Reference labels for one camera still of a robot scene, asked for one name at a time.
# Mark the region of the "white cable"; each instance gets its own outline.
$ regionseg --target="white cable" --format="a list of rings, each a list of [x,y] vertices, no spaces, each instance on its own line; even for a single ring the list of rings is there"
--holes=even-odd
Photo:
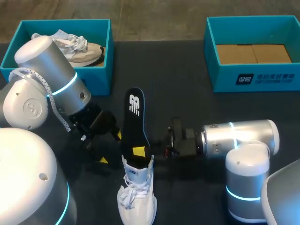
[[[57,108],[56,108],[56,104],[55,104],[55,101],[54,101],[54,97],[53,97],[53,94],[52,94],[52,91],[47,83],[47,81],[40,75],[38,74],[37,72],[33,71],[32,69],[28,69],[28,68],[24,68],[24,67],[20,67],[20,68],[17,68],[13,71],[10,72],[9,74],[9,77],[8,77],[8,81],[10,82],[11,79],[14,77],[14,76],[20,76],[23,78],[23,76],[21,76],[21,74],[19,74],[19,72],[25,72],[25,73],[29,73],[29,74],[32,74],[34,75],[37,79],[39,79],[39,81],[42,83],[42,85],[45,87],[48,95],[49,95],[49,99],[50,99],[50,103],[51,103],[51,107],[53,109],[53,112],[55,114],[55,116],[60,120],[60,122],[65,126],[66,130],[68,132],[71,131],[71,128],[69,126],[69,124],[65,121],[65,119],[60,115],[60,113],[58,112]]]

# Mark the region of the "shoe insole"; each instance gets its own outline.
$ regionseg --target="shoe insole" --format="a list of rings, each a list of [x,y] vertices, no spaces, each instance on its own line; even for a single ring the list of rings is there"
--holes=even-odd
[[[139,88],[130,88],[124,99],[124,122],[121,148],[127,163],[134,167],[147,167],[150,145],[144,131],[145,97]]]

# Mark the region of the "white sneaker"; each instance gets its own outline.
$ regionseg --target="white sneaker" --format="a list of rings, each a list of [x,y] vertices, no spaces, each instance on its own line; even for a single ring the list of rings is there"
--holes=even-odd
[[[139,170],[128,165],[122,156],[127,187],[121,186],[117,200],[124,225],[153,224],[157,210],[157,200],[153,194],[153,160],[152,156],[148,168]]]
[[[31,39],[41,35],[34,33]],[[88,43],[83,36],[67,34],[58,30],[55,34],[49,36],[53,39],[61,52],[73,67],[84,67],[97,61],[103,54],[104,48],[94,43]]]

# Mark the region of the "white shoelace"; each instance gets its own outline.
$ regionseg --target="white shoelace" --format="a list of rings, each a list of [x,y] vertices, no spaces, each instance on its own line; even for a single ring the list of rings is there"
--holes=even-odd
[[[131,209],[135,198],[145,198],[147,196],[150,186],[147,184],[148,179],[143,184],[135,184],[128,179],[127,174],[125,174],[124,180],[127,188],[119,196],[119,202],[125,209]]]
[[[69,34],[68,40],[69,39],[72,42],[72,44],[66,45],[66,47],[74,47],[74,49],[71,51],[71,53],[74,52],[75,50],[85,51],[87,49],[88,41],[86,39],[84,39],[83,36],[78,37],[74,34]]]

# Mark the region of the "shoe box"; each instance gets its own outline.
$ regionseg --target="shoe box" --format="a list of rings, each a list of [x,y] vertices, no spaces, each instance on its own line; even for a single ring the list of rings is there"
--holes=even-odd
[[[88,42],[104,47],[104,60],[92,67],[75,67],[91,94],[110,94],[113,70],[113,34],[109,19],[96,20],[23,20],[20,22],[4,56],[0,71],[8,82],[9,73],[17,68],[14,56],[16,51],[30,41],[33,33],[52,35],[59,29],[68,34],[83,36]]]
[[[208,17],[203,49],[214,92],[300,90],[295,16]]]

